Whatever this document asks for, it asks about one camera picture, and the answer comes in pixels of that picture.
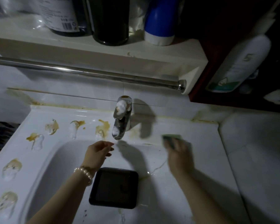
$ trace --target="faucet handle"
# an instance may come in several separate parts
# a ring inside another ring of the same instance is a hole
[[[132,101],[129,96],[119,97],[113,114],[114,119],[121,120],[127,112],[132,111]]]

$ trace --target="woman's left hand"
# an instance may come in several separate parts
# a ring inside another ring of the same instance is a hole
[[[112,142],[98,141],[88,146],[82,166],[88,169],[92,177],[101,168],[106,156],[111,156],[109,152],[114,150],[112,145]]]

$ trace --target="blue bottle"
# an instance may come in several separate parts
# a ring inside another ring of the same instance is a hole
[[[146,14],[144,39],[158,46],[170,45],[178,23],[180,0],[151,0]]]

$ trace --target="black bottle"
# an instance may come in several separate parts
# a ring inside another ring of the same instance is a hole
[[[86,0],[93,38],[118,46],[129,38],[130,0]]]
[[[78,37],[91,34],[85,0],[36,0],[45,25],[55,34]]]

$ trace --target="chrome faucet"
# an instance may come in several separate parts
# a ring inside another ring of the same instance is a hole
[[[132,98],[129,96],[119,97],[113,114],[115,123],[112,130],[112,136],[114,139],[122,139],[124,133],[130,129],[131,112]]]

